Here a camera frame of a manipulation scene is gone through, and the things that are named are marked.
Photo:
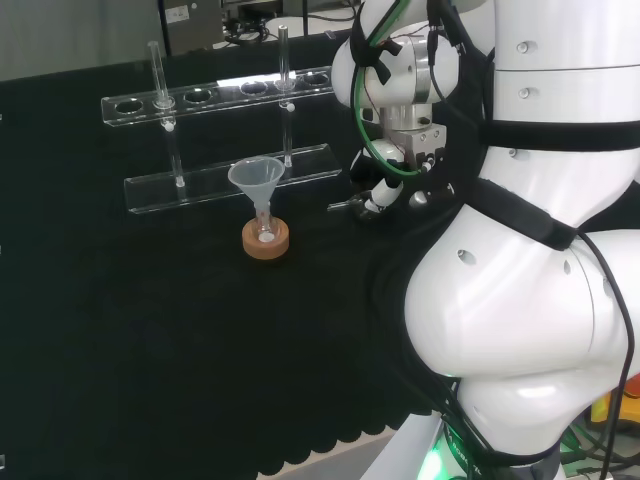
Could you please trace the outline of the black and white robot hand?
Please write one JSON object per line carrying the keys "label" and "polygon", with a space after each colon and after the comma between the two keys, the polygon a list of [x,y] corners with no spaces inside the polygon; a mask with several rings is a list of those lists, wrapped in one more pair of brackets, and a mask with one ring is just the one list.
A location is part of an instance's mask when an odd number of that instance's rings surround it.
{"label": "black and white robot hand", "polygon": [[373,221],[396,209],[424,210],[455,198],[454,185],[439,180],[446,156],[446,128],[442,125],[414,131],[387,130],[372,142],[382,156],[377,160],[363,149],[349,167],[356,193],[349,210],[363,221]]}

